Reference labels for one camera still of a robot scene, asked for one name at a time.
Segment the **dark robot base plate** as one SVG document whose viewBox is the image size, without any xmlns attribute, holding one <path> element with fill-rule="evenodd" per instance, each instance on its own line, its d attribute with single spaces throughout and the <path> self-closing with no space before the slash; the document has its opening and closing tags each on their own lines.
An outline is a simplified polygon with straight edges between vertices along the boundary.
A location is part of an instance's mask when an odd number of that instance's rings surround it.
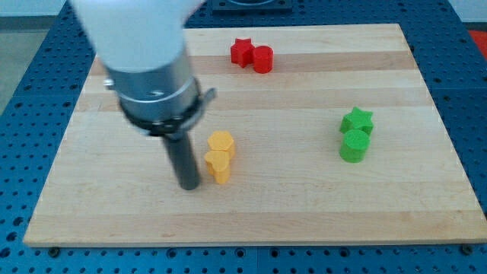
<svg viewBox="0 0 487 274">
<path fill-rule="evenodd" d="M 208 0 L 213 13 L 291 11 L 293 0 Z"/>
</svg>

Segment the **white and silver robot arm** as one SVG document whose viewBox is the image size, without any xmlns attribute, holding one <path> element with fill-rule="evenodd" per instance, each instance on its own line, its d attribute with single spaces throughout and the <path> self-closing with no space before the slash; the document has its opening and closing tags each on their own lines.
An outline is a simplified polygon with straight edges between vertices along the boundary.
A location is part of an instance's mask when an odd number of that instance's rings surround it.
<svg viewBox="0 0 487 274">
<path fill-rule="evenodd" d="M 72 0 L 126 118 L 149 135 L 182 135 L 201 118 L 202 94 L 184 24 L 203 0 Z"/>
</svg>

